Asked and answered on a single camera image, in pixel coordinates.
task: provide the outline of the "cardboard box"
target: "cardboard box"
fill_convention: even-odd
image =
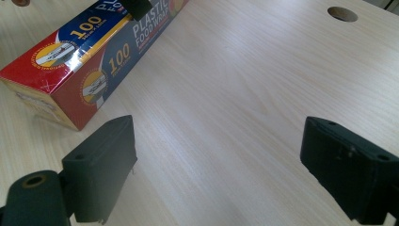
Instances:
[[[42,117],[81,130],[188,0],[151,0],[140,21],[100,0],[0,71]]]

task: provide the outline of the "black object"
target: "black object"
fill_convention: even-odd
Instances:
[[[391,6],[392,2],[393,0],[390,0],[390,2],[384,7],[384,9],[387,10]]]
[[[1,226],[105,223],[136,162],[131,116],[107,122],[62,159],[64,170],[31,173],[9,189]]]
[[[119,0],[123,7],[133,16],[136,21],[139,21],[143,16],[152,9],[152,4],[149,0]]]
[[[399,217],[399,158],[333,121],[308,117],[302,163],[350,219],[383,224]]]

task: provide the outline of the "plastic food wrap box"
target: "plastic food wrap box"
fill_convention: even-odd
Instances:
[[[188,0],[151,0],[140,21],[98,1],[0,71],[46,119],[81,130]]]

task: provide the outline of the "round hole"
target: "round hole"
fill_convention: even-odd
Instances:
[[[41,185],[46,180],[45,175],[34,175],[23,182],[23,188],[32,188]]]
[[[377,157],[378,157],[379,159],[383,160],[383,161],[390,161],[390,158],[389,158],[389,157],[387,157],[387,156],[385,156],[385,155],[382,155],[382,154],[379,154]]]
[[[27,7],[30,4],[30,0],[12,0],[12,2],[18,7]]]
[[[78,154],[75,159],[84,159],[85,156],[83,154]]]
[[[332,7],[329,8],[327,11],[330,16],[340,21],[355,22],[358,20],[358,15],[356,15],[355,12],[347,8]]]

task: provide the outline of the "table top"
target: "table top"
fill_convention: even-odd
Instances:
[[[0,1],[0,68],[93,2]],[[191,0],[81,132],[0,85],[0,204],[14,181],[61,171],[103,123],[132,115],[138,161],[107,225],[358,225],[301,164],[304,122],[399,154],[398,62],[398,17],[361,0]]]

